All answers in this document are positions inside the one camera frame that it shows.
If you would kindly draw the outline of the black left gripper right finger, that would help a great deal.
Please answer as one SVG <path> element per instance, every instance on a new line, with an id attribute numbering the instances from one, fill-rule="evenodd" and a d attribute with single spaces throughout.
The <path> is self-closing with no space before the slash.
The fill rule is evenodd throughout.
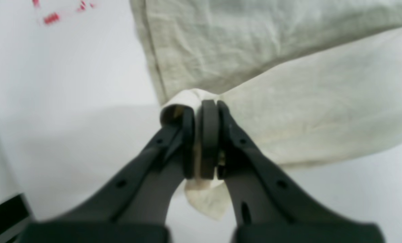
<path id="1" fill-rule="evenodd" d="M 384 242 L 376 224 L 343 217 L 307 194 L 263 155 L 223 101 L 202 101 L 200 138 L 199 175 L 227 186 L 237 222 L 233 243 Z"/>

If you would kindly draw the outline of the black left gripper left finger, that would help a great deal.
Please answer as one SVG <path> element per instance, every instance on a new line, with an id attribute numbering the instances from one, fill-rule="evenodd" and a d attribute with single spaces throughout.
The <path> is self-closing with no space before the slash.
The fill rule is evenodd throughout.
<path id="1" fill-rule="evenodd" d="M 53 220 L 30 223 L 21 243 L 170 243 L 173 193 L 194 175 L 195 115 L 182 113 L 96 194 Z"/>

